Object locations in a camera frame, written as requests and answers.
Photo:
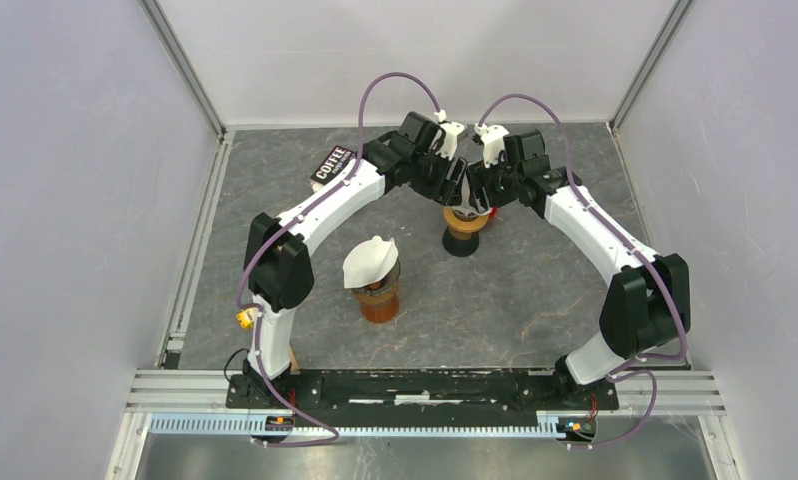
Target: gray floor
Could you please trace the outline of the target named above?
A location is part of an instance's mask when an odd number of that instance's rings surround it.
[[[514,133],[533,125],[508,126]],[[563,142],[541,125],[553,166]],[[603,124],[573,124],[576,173],[620,224],[639,238],[623,166]],[[368,128],[374,138],[386,128]],[[354,129],[237,132],[181,357],[182,369],[220,369],[249,334],[235,320],[234,294],[251,219],[277,214],[311,193],[308,176],[335,144],[356,145]],[[481,150],[464,139],[459,154]],[[481,233],[470,258],[440,245],[442,207],[395,189],[338,228],[313,254],[316,286],[299,307],[292,346],[305,368],[548,366],[597,331],[605,285],[562,233],[512,204]],[[363,319],[342,285],[341,265],[361,241],[394,237],[402,261],[401,310],[384,325]]]
[[[634,421],[600,418],[599,437]],[[630,440],[591,452],[519,438],[346,438],[338,445],[267,450],[245,437],[152,435],[142,479],[654,479],[716,478],[696,417],[653,418]]]

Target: black cable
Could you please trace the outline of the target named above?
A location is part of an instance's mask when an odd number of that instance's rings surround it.
[[[249,351],[248,348],[240,348],[234,353],[232,353],[230,357],[228,357],[228,361],[225,362],[225,366],[222,367],[222,376],[225,377],[226,380],[228,380],[228,383],[231,383],[231,379],[228,378],[228,366],[231,365],[231,361],[234,360],[234,357],[236,357],[238,353],[248,352],[248,351]]]

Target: metal frame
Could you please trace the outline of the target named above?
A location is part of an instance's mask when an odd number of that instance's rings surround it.
[[[149,21],[152,22],[152,26],[157,32],[158,37],[160,37],[167,53],[169,53],[172,63],[175,65],[178,73],[181,74],[181,78],[184,79],[184,83],[187,84],[190,93],[199,104],[199,108],[202,109],[202,115],[204,115],[208,125],[216,132],[217,136],[222,137],[225,135],[225,124],[222,123],[222,120],[216,113],[216,109],[214,109],[210,97],[208,97],[208,93],[205,91],[204,87],[202,87],[202,82],[199,81],[196,71],[193,70],[190,60],[187,59],[187,54],[178,41],[178,37],[175,36],[172,25],[170,25],[169,20],[167,20],[166,15],[163,13],[160,3],[158,3],[158,0],[140,0],[140,5],[142,5],[143,10],[149,17]]]
[[[538,374],[549,374],[538,371]],[[717,383],[706,371],[655,371],[658,400],[656,417],[697,417],[708,455],[718,480],[744,476],[733,448],[732,430]],[[620,409],[600,411],[599,416],[637,416],[649,402],[652,383],[635,377],[617,385]],[[278,434],[265,429],[269,416],[289,415],[286,409],[232,410],[225,407],[228,382],[219,370],[138,370],[128,396],[116,447],[107,478],[132,479],[149,433],[198,435]],[[345,436],[374,437],[531,437],[553,438],[548,425],[558,416],[586,415],[588,412],[539,411],[538,427],[524,429],[343,429]],[[297,435],[317,436],[317,428],[296,429]]]
[[[620,106],[617,107],[617,111],[614,112],[614,116],[612,116],[611,120],[608,122],[608,126],[611,127],[612,130],[620,128],[620,125],[626,120],[626,117],[632,110],[632,106],[640,96],[641,91],[643,91],[643,87],[646,85],[649,77],[652,76],[655,66],[661,60],[661,57],[664,56],[667,46],[670,44],[670,41],[673,40],[673,36],[676,34],[679,25],[682,23],[682,20],[684,20],[692,4],[693,0],[676,0],[673,8],[670,9],[669,15],[667,15],[667,18],[664,20],[664,25],[662,25],[661,30],[658,31],[658,36],[656,36],[655,40],[652,42],[652,46],[649,48],[649,52],[647,52],[646,57],[643,59],[640,68],[638,68],[635,78],[632,79],[629,89],[626,90],[623,101],[620,102]]]
[[[184,337],[187,334],[187,326],[193,311],[193,300],[196,296],[196,288],[199,286],[199,276],[202,273],[202,264],[211,236],[216,206],[222,193],[222,182],[225,179],[225,169],[228,166],[228,156],[231,153],[234,134],[235,132],[229,132],[222,137],[222,142],[217,148],[208,173],[208,180],[203,189],[202,203],[193,227],[193,236],[187,249],[187,258],[181,271],[181,280],[170,304],[169,327],[161,340],[160,356],[157,362],[159,367],[177,367],[178,356],[184,347]]]

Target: concrete floor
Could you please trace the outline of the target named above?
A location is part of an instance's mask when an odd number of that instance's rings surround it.
[[[511,132],[538,125],[507,126]],[[553,125],[540,125],[553,167],[564,163]],[[387,128],[368,128],[371,139]],[[596,200],[644,239],[635,201],[603,124],[568,126],[576,173]],[[248,346],[235,320],[249,223],[310,195],[308,177],[336,144],[354,148],[356,130],[237,132],[196,292],[179,368],[221,369]],[[480,159],[465,138],[459,155]],[[514,203],[481,233],[469,258],[447,254],[442,207],[407,187],[394,189],[344,223],[312,252],[316,285],[299,307],[291,344],[304,368],[551,366],[598,329],[605,284],[554,227]],[[361,241],[393,237],[402,262],[401,309],[384,325],[363,319],[343,289],[341,265]]]

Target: wall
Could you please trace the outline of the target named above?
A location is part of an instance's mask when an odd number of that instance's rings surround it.
[[[497,98],[538,96],[566,120],[605,120],[673,0],[161,0],[223,121],[229,125],[353,125],[367,84],[419,76],[457,120]],[[368,124],[432,111],[394,79],[368,103]],[[547,120],[506,103],[493,120]]]
[[[0,478],[102,478],[214,136],[135,1],[0,0]]]
[[[621,137],[747,473],[798,479],[798,0],[697,2]]]

